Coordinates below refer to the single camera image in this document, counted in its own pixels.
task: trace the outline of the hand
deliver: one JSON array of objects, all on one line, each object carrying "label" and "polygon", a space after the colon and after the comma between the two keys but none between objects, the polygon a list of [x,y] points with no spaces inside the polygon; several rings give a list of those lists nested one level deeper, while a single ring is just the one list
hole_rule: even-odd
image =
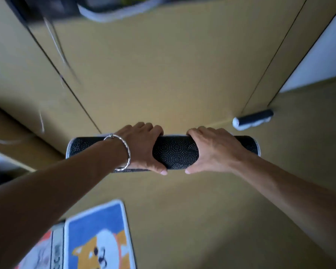
[{"label": "hand", "polygon": [[161,126],[153,127],[151,123],[138,122],[135,126],[127,125],[123,127],[115,134],[126,141],[131,151],[129,168],[148,169],[162,175],[167,174],[167,168],[152,155],[155,141],[159,135],[163,135]]},{"label": "hand", "polygon": [[223,128],[200,126],[189,129],[199,150],[198,160],[186,168],[187,174],[201,171],[233,172],[237,163],[249,156],[240,142]]}]

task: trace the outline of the person's left arm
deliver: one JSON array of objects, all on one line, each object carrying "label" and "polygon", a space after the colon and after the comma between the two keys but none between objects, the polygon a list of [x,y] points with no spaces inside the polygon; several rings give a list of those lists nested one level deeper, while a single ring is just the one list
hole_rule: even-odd
[{"label": "person's left arm", "polygon": [[[153,145],[162,134],[162,127],[143,122],[116,132],[130,148],[130,168],[167,174],[166,167],[152,156]],[[127,160],[126,147],[113,138],[1,185],[0,268],[16,266],[73,204]]]}]

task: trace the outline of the wooden panel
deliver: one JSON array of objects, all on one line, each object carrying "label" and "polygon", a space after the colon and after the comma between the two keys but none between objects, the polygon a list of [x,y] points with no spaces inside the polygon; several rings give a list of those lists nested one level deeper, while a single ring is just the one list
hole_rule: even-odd
[{"label": "wooden panel", "polygon": [[239,114],[305,0],[212,0],[107,24],[56,23],[83,87],[44,25],[31,30],[104,132],[138,120],[166,133]]},{"label": "wooden panel", "polygon": [[0,108],[62,153],[71,138],[99,133],[4,0],[0,0]]},{"label": "wooden panel", "polygon": [[267,107],[336,14],[336,0],[307,0],[259,82],[244,114]]},{"label": "wooden panel", "polygon": [[[243,134],[258,140],[263,158],[336,191],[336,80],[279,94],[272,107],[269,123]],[[116,198],[126,205],[138,268],[335,268],[285,214],[231,174],[112,174],[65,216]]]},{"label": "wooden panel", "polygon": [[28,171],[43,169],[64,158],[52,146],[39,137],[27,138],[32,134],[15,119],[0,109],[0,140],[22,140],[19,144],[0,144],[0,154]]}]

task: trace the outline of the black dotted fabric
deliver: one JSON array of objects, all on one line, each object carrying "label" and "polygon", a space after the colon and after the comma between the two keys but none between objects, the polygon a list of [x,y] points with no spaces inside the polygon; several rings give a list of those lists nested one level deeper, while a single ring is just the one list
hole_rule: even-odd
[{"label": "black dotted fabric", "polygon": [[[249,136],[235,136],[249,151],[259,154],[256,141]],[[105,137],[78,137],[70,141],[66,158],[76,155]],[[153,157],[163,163],[168,170],[185,169],[195,163],[199,157],[196,143],[191,136],[159,136],[153,147]],[[120,172],[147,171],[142,169],[126,169]]]}]

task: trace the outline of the person's right arm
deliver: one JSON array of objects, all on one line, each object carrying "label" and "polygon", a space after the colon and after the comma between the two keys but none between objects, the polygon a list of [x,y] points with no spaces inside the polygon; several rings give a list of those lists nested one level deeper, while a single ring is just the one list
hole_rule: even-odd
[{"label": "person's right arm", "polygon": [[226,130],[193,128],[188,131],[199,149],[187,174],[232,172],[247,181],[281,209],[336,261],[336,194],[294,176],[246,150]]}]

